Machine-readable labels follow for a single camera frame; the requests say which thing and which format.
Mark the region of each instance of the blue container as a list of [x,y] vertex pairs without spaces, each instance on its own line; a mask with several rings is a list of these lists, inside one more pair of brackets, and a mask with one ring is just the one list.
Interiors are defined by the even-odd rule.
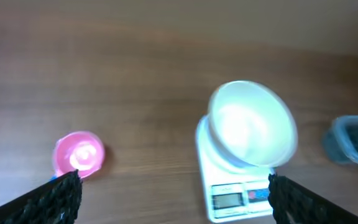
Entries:
[[327,156],[338,164],[358,164],[358,116],[341,116],[323,138]]

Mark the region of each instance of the pink bowl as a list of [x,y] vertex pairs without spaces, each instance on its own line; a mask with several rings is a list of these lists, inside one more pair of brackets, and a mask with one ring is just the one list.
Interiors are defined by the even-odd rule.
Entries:
[[56,177],[78,169],[85,178],[100,170],[104,159],[104,147],[100,139],[89,131],[76,131],[61,138],[53,153]]

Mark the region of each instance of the pink cup rim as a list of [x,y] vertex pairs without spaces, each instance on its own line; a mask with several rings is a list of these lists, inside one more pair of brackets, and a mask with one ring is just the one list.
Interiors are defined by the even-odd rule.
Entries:
[[86,174],[86,175],[81,175],[80,178],[83,179],[85,177],[88,177],[90,176],[91,174],[95,173],[96,171],[100,170],[102,164],[103,164],[103,161],[104,161],[104,145],[103,145],[103,142],[100,140],[100,138],[95,135],[94,133],[90,132],[90,131],[74,131],[74,132],[71,132],[67,135],[65,135],[64,137],[60,138],[57,142],[56,142],[56,145],[55,145],[55,149],[53,150],[53,158],[52,158],[52,165],[53,165],[53,169],[55,170],[55,176],[56,177],[60,177],[61,175],[64,174],[64,172],[62,172],[62,170],[60,169],[59,165],[58,165],[58,162],[57,162],[57,149],[60,145],[60,143],[72,136],[72,135],[76,135],[76,134],[87,134],[89,136],[91,136],[100,146],[101,146],[101,151],[100,151],[100,161],[98,161],[98,164],[97,166],[99,166],[97,169],[93,170],[92,172],[90,172],[89,174]]

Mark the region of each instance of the brown wooden surface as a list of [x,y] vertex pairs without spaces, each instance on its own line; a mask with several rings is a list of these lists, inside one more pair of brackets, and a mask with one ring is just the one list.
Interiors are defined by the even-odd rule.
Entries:
[[77,223],[207,223],[195,128],[217,86],[245,79],[295,117],[299,148],[279,173],[358,215],[358,167],[334,165],[321,147],[332,119],[358,114],[357,58],[85,12],[0,5],[0,205],[48,181],[57,139],[90,130],[108,153],[84,183]]

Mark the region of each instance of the large white bowl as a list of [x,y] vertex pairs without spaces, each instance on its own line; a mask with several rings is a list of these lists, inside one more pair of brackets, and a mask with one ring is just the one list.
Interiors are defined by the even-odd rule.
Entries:
[[209,101],[209,129],[236,166],[277,167],[298,144],[290,110],[273,91],[250,81],[223,84]]

